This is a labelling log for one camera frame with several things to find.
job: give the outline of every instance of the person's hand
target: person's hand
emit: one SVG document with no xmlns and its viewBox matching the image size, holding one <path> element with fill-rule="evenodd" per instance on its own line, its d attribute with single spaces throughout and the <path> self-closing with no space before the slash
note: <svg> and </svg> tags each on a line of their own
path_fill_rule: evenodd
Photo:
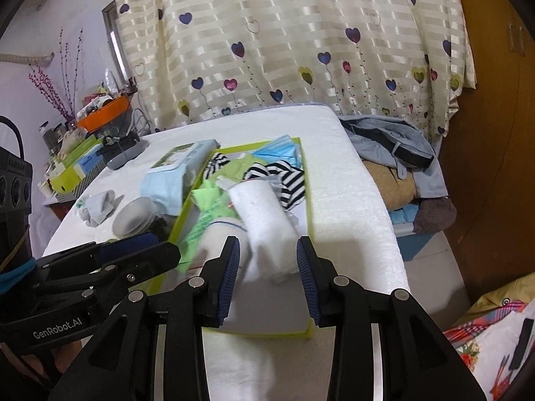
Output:
<svg viewBox="0 0 535 401">
<path fill-rule="evenodd" d="M 10 348 L 6 344 L 0 344 L 0 349 L 4 353 L 4 356 L 6 356 L 6 359 L 9 360 L 9 362 L 13 365 L 13 367 L 20 372 L 23 375 L 27 375 L 34 379 L 35 381 L 38 381 L 35 375 L 33 375 L 13 354 L 13 352 L 10 350 Z M 59 348 L 53 349 L 52 354 L 55 359 L 56 368 L 58 368 L 58 371 L 60 371 L 62 374 L 67 371 L 67 368 L 69 368 L 69 365 L 73 362 L 74 358 L 78 355 L 80 350 L 82 349 L 82 342 L 81 341 L 75 341 L 70 344 L 62 345 Z M 22 360 L 24 360 L 28 365 L 33 368 L 34 371 L 36 371 L 39 375 L 47 378 L 46 373 L 44 372 L 43 365 L 41 361 L 34 355 L 29 356 L 22 356 Z"/>
</svg>

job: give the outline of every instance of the wardrobe handle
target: wardrobe handle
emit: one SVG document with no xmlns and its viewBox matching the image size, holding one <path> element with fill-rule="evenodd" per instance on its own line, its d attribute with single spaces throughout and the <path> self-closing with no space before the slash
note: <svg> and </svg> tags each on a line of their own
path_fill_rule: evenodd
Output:
<svg viewBox="0 0 535 401">
<path fill-rule="evenodd" d="M 509 24 L 509 47 L 511 48 L 511 51 L 516 53 L 513 23 Z"/>
<path fill-rule="evenodd" d="M 524 27 L 518 27 L 518 42 L 520 43 L 520 55 L 526 57 L 526 50 L 524 48 Z"/>
</svg>

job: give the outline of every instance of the black and white striped cloth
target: black and white striped cloth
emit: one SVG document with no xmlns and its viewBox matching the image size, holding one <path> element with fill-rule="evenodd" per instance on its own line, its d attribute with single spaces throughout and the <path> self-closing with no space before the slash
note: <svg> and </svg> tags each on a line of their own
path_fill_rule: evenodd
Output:
<svg viewBox="0 0 535 401">
<path fill-rule="evenodd" d="M 262 176 L 278 175 L 283 183 L 280 203 L 285 210 L 290 210 L 304 200 L 304 171 L 292 167 L 288 162 L 280 160 L 267 166 L 254 163 L 243 175 L 243 180 Z"/>
<path fill-rule="evenodd" d="M 202 173 L 202 179 L 208 179 L 210 175 L 213 175 L 216 171 L 221 169 L 221 167 L 225 166 L 230 162 L 231 161 L 223 154 L 214 154 L 213 157 L 210 158 L 210 160 L 208 161 L 208 164 Z"/>
</svg>

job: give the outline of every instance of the floor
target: floor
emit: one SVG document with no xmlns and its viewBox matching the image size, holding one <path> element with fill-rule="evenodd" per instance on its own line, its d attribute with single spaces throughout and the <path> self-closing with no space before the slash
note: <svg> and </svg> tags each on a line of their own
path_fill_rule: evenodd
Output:
<svg viewBox="0 0 535 401">
<path fill-rule="evenodd" d="M 470 307 L 457 262 L 444 233 L 435 234 L 410 262 L 405 262 L 411 293 L 441 330 Z"/>
</svg>

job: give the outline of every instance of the white tablecloth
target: white tablecloth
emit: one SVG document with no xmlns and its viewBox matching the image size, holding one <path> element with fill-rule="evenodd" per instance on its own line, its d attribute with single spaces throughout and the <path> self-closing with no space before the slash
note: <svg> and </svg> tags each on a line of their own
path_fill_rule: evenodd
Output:
<svg viewBox="0 0 535 401">
<path fill-rule="evenodd" d="M 114 190 L 119 208 L 139 197 L 143 175 L 171 147 L 214 138 L 221 147 L 300 137 L 307 163 L 314 246 L 338 273 L 367 289 L 408 289 L 390 217 L 375 183 L 330 108 L 298 105 L 229 116 L 147 136 L 146 150 L 122 169 L 105 169 L 85 194 Z M 71 210 L 45 255 L 112 238 L 114 215 L 97 228 Z M 375 399 L 382 400 L 378 332 Z M 204 332 L 204 354 L 212 401 L 324 401 L 331 370 L 334 331 L 316 329 L 311 340 L 259 340 Z"/>
</svg>

